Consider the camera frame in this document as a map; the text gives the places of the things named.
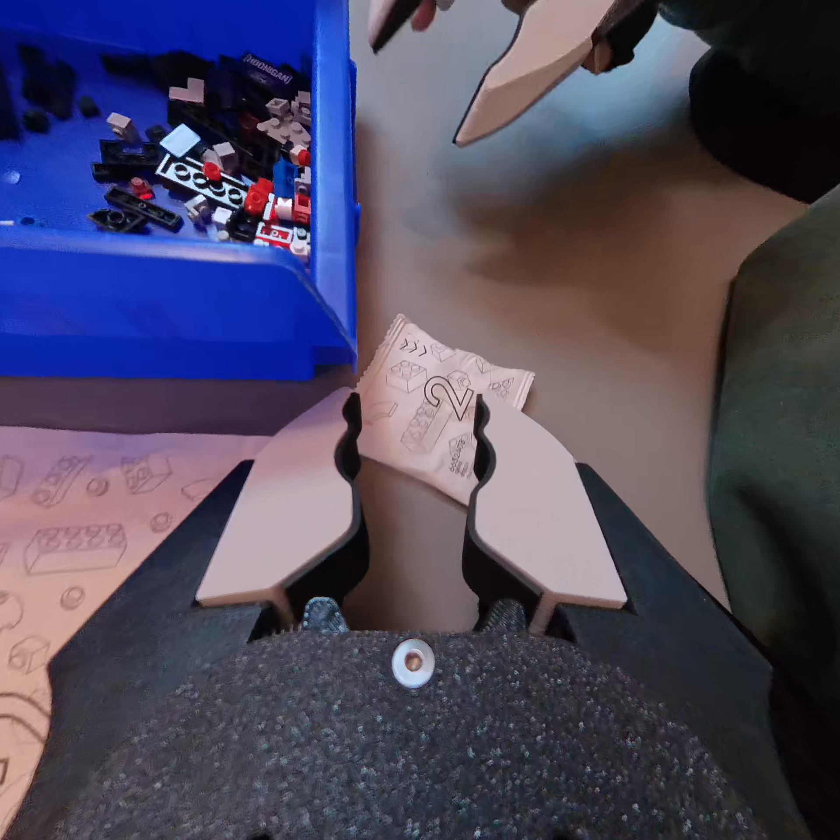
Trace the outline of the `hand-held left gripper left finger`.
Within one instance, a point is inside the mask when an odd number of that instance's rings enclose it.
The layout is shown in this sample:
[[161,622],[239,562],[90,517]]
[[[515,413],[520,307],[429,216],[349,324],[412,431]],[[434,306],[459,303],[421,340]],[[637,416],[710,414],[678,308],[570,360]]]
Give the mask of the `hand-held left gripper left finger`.
[[361,399],[341,387],[258,453],[196,592],[202,606],[341,605],[369,569],[356,479]]

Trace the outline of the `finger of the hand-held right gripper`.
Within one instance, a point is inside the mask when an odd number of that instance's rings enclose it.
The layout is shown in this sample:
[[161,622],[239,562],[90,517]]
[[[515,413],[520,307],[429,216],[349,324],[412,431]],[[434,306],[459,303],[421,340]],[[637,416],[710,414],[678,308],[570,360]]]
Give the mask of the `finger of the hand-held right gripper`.
[[510,45],[481,79],[454,144],[465,148],[519,119],[584,63],[596,36],[623,18],[624,2],[531,2]]
[[368,42],[379,53],[411,18],[421,1],[370,1]]

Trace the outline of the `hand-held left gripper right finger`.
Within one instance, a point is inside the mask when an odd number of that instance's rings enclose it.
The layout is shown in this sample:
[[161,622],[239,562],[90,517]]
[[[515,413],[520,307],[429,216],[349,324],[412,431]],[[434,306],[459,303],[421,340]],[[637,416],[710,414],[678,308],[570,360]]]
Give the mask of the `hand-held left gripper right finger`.
[[481,606],[516,602],[544,634],[559,606],[621,611],[625,585],[578,464],[525,413],[490,393],[476,402],[476,487],[464,578]]

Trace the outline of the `small numbered paper bag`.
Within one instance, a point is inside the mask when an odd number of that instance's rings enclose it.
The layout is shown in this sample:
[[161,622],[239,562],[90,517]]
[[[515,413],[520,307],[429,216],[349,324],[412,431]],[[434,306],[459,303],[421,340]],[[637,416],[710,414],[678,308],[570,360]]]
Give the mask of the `small numbered paper bag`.
[[477,396],[493,394],[522,410],[534,378],[449,347],[399,314],[356,386],[360,455],[467,506],[477,484]]

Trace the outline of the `large printed paper bag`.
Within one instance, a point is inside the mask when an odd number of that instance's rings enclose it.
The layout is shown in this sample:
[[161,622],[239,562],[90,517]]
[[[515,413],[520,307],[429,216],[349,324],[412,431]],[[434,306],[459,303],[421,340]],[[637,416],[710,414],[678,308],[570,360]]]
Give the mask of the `large printed paper bag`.
[[267,441],[2,427],[2,833],[46,743],[50,660]]

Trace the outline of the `lego pieces pile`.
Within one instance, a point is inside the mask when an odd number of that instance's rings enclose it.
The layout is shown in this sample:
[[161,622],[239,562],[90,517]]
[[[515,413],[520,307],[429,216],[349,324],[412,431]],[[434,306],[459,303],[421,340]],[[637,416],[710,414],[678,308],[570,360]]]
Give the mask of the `lego pieces pile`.
[[2,225],[309,256],[312,65],[2,37]]

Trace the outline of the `blue plastic bin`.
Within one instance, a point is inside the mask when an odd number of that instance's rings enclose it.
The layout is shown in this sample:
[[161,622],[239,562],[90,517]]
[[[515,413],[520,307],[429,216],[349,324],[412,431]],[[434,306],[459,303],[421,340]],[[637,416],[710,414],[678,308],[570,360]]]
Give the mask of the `blue plastic bin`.
[[349,2],[2,2],[2,37],[311,62],[309,256],[186,234],[2,225],[2,374],[311,379],[355,365]]

